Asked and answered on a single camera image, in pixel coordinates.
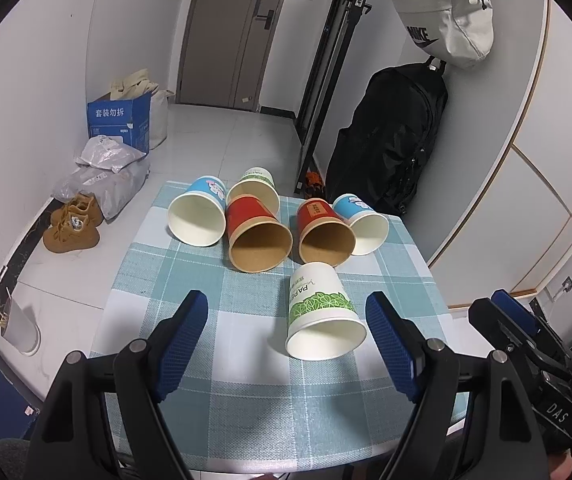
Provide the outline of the small blue paper cup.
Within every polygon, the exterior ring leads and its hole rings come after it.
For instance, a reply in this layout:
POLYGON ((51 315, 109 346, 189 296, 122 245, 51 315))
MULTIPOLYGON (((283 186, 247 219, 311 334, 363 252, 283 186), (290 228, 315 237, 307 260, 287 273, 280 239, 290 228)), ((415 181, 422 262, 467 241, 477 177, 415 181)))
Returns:
POLYGON ((332 203, 333 210, 352 229, 356 246, 352 255, 365 256, 386 242, 389 222, 385 216, 374 211, 356 194, 344 193, 332 203))

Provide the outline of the white dustpan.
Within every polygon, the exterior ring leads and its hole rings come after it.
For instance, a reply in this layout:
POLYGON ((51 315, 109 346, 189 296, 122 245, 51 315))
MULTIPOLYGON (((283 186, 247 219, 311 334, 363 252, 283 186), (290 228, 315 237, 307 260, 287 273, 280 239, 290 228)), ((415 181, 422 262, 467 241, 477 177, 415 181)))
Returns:
POLYGON ((1 337, 25 356, 35 354, 41 344, 39 326, 26 315, 17 301, 8 296, 0 318, 1 337))

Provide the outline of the white Nike bag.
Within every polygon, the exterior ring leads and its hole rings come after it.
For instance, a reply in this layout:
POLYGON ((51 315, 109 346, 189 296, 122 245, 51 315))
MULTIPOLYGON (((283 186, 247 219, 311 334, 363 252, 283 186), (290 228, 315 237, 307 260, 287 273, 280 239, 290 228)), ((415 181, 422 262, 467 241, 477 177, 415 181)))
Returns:
POLYGON ((486 59, 493 41, 491 0, 391 0, 416 47, 458 68, 486 59))

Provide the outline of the grey plastic parcel bags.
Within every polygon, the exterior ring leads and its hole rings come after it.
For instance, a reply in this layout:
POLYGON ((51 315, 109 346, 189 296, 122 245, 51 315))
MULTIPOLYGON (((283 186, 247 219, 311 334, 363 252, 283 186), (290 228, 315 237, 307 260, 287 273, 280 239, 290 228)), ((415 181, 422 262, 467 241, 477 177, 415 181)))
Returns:
POLYGON ((150 168, 146 154, 111 136, 93 136, 74 162, 77 169, 54 185, 52 196, 65 203, 93 195, 107 221, 143 187, 150 168))

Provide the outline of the brown shoe front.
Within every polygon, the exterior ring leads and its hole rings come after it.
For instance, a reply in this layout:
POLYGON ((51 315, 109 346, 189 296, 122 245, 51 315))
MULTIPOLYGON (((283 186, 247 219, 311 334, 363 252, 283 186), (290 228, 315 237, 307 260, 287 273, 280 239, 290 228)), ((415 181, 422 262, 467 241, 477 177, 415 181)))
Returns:
POLYGON ((43 243, 54 254, 90 249, 100 242, 100 233, 89 216, 68 212, 43 234, 43 243))

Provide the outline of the green leaf paper cup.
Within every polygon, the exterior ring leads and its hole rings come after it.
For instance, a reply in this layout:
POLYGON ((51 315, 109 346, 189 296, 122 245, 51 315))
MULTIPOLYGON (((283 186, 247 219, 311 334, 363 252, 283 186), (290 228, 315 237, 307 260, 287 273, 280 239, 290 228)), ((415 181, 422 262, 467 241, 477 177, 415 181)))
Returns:
POLYGON ((301 361, 326 361, 358 348, 366 328, 327 263, 305 263, 290 277, 287 353, 301 361))

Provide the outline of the beige tote bag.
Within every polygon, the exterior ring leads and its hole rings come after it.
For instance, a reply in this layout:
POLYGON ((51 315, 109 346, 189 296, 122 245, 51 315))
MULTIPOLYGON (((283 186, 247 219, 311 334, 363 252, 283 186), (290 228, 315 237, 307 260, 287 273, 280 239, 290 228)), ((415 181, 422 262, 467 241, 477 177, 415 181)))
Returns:
POLYGON ((149 105, 149 148, 154 150, 167 139, 169 99, 173 93, 149 79, 149 70, 142 68, 126 78, 114 80, 109 87, 109 99, 134 100, 150 96, 149 105))

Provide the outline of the blue cardboard box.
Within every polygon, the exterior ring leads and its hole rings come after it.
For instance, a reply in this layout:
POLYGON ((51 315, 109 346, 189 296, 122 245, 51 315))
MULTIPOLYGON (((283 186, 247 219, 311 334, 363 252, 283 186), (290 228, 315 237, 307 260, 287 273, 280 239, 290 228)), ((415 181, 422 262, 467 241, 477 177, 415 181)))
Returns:
POLYGON ((136 99, 111 101, 108 94, 86 104, 88 136, 111 136, 140 152, 149 152, 150 92, 136 99))

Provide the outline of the dark wooden door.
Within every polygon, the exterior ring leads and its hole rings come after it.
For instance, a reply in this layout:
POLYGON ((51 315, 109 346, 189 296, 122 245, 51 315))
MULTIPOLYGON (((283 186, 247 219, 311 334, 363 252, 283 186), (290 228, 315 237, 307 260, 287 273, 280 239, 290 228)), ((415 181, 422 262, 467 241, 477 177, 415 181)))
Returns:
POLYGON ((190 0, 176 100, 256 112, 284 0, 190 0))

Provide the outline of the teal plaid tablecloth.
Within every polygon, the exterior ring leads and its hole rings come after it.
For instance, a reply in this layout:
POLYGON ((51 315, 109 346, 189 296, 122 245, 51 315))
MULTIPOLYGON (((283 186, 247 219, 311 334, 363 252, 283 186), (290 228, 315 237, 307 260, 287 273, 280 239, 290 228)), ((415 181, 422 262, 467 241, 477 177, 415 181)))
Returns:
POLYGON ((184 191, 173 181, 159 189, 112 284, 93 353, 147 337, 197 289, 207 297, 208 321, 179 388, 160 406, 187 466, 281 474, 391 450, 413 407, 393 387, 374 341, 329 361, 288 356, 288 284, 299 257, 247 274, 228 261, 225 243, 179 242, 167 210, 184 191))

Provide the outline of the black door frame post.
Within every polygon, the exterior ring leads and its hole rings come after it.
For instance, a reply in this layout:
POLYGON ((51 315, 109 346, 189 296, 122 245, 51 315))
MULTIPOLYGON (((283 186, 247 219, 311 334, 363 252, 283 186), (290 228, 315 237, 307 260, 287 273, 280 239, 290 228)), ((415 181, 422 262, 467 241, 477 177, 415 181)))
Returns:
POLYGON ((356 25, 372 6, 367 0, 332 0, 295 122, 301 143, 294 193, 303 193, 306 173, 316 167, 314 151, 356 25))

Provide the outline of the small red paper cup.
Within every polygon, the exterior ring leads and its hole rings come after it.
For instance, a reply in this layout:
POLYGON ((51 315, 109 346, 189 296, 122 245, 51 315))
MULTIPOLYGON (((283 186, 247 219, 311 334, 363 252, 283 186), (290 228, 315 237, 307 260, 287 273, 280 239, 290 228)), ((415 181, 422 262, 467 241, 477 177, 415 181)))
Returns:
POLYGON ((322 198, 309 198, 297 210, 298 252, 303 263, 340 266, 356 247, 348 224, 322 198))

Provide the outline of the orange black shoe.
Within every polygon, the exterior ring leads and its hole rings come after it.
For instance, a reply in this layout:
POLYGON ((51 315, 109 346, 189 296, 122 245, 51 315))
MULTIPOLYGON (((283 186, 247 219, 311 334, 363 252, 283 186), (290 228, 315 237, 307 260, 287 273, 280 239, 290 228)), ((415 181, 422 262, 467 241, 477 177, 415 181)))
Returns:
POLYGON ((308 198, 325 198, 326 188, 321 175, 315 171, 308 171, 303 179, 303 196, 308 198))

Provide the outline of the far green paper cup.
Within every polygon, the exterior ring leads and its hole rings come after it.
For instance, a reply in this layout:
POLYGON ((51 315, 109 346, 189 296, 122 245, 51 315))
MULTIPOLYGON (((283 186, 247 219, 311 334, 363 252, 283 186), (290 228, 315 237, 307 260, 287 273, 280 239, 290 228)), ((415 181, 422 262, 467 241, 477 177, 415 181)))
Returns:
POLYGON ((228 190, 226 203, 229 205, 234 198, 244 194, 257 197, 274 216, 277 216, 280 211, 280 196, 277 193, 272 174, 263 167, 247 169, 228 190))

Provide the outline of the brown shoe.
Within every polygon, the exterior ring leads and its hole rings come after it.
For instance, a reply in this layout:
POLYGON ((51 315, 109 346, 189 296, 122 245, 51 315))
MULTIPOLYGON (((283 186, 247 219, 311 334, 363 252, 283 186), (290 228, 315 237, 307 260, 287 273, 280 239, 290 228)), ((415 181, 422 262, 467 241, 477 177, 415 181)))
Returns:
POLYGON ((100 205, 94 195, 78 193, 64 206, 54 210, 51 213, 51 226, 57 226, 68 212, 88 216, 94 226, 100 226, 104 220, 104 216, 100 211, 100 205))
POLYGON ((100 233, 89 216, 68 212, 43 234, 43 243, 54 254, 90 249, 100 242, 100 233))

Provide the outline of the brown shoe rear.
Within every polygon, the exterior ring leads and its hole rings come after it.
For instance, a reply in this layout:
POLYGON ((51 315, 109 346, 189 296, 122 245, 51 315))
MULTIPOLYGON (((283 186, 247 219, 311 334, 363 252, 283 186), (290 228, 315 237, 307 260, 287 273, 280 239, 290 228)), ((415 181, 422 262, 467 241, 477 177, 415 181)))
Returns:
POLYGON ((100 205, 94 195, 78 193, 64 206, 54 210, 51 213, 51 226, 57 226, 68 212, 88 216, 94 226, 100 226, 104 220, 104 216, 100 211, 100 205))

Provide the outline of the large blue paper cup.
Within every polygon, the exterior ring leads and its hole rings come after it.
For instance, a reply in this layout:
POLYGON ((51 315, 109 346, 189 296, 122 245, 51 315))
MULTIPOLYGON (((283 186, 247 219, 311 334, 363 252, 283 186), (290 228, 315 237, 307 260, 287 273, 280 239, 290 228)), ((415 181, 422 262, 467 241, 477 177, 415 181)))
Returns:
POLYGON ((226 187, 217 177, 202 176, 170 203, 168 228, 182 243, 216 244, 226 228, 226 187))

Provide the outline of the black backpack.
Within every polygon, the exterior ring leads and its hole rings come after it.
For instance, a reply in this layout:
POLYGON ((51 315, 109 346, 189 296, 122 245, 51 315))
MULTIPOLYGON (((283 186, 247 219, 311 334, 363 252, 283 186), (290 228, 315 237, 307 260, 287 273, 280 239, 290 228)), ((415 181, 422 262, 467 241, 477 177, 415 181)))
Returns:
POLYGON ((446 62, 387 67, 371 76, 351 124, 338 132, 326 170, 327 199, 353 193, 401 217, 434 150, 448 89, 446 62))

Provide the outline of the wall socket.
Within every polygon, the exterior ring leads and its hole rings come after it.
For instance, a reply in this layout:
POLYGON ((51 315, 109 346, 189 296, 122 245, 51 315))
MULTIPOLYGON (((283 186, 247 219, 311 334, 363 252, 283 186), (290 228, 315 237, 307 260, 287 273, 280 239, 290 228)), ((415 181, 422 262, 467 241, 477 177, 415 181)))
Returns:
POLYGON ((570 292, 572 289, 572 278, 567 276, 560 286, 560 289, 556 292, 556 295, 566 294, 566 292, 570 292))

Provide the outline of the large red paper cup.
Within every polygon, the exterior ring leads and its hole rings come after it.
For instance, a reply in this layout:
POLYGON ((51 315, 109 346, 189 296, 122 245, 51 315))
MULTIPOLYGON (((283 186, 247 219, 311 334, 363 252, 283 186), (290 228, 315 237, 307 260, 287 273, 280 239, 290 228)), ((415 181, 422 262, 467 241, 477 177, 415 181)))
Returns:
POLYGON ((250 194, 239 195, 228 205, 226 234, 228 258, 242 272, 269 271, 292 251, 292 232, 250 194))

